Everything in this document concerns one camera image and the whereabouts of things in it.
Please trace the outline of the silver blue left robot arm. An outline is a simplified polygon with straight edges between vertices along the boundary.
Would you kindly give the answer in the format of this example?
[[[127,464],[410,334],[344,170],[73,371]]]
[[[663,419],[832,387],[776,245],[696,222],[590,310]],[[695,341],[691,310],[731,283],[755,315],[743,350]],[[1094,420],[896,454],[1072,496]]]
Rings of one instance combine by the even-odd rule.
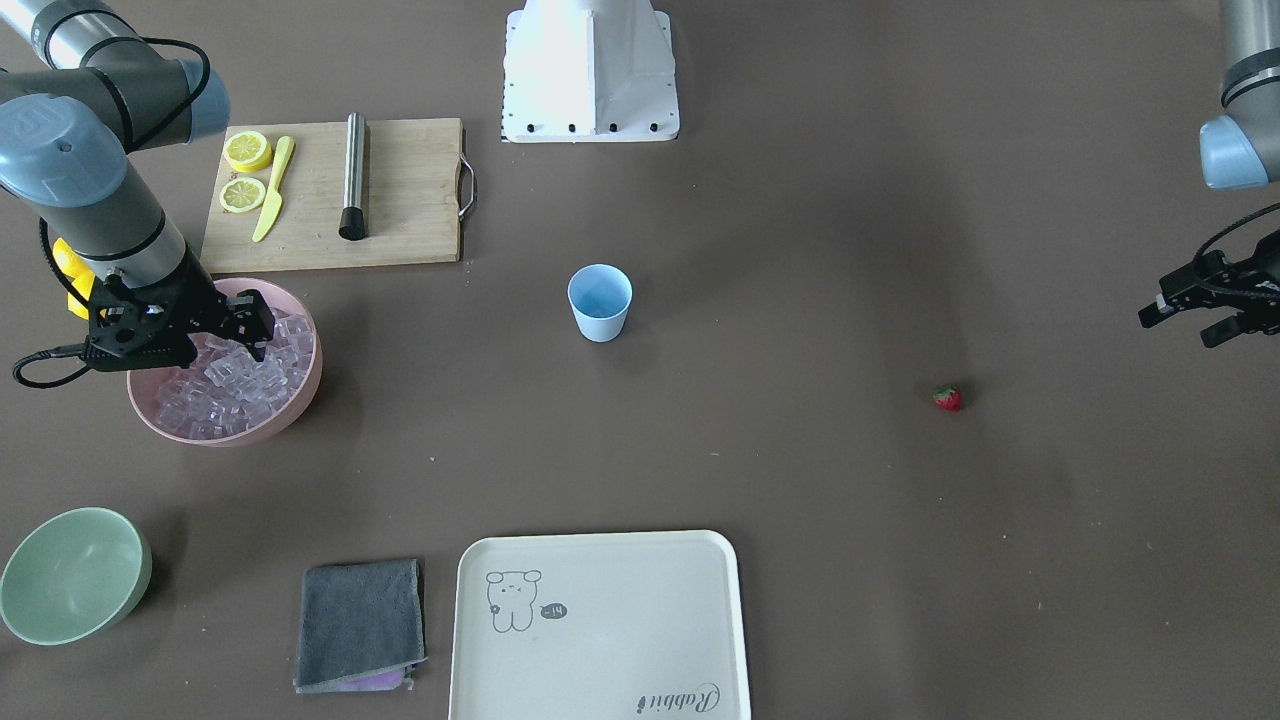
[[[1279,179],[1279,4],[1220,4],[1226,69],[1219,88],[1222,109],[1199,128],[1199,160],[1210,190],[1252,190]],[[1234,231],[1268,214],[1277,204],[1253,211],[1212,234],[1192,260],[1158,282],[1156,300],[1139,310],[1144,328],[1197,309],[1230,307],[1233,314],[1201,333],[1207,348],[1242,334],[1279,332],[1279,232],[1262,236],[1239,261],[1215,249]]]

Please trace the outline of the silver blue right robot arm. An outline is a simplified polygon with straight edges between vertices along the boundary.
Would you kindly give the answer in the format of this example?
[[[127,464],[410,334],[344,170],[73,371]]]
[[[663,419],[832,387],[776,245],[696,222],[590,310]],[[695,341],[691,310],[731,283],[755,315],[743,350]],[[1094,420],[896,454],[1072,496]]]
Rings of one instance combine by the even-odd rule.
[[[163,56],[101,1],[5,1],[3,22],[44,61],[3,73],[3,190],[93,275],[84,340],[46,357],[97,372],[188,366],[204,333],[261,359],[274,334],[268,302],[215,287],[131,161],[225,131],[230,101],[209,58]]]

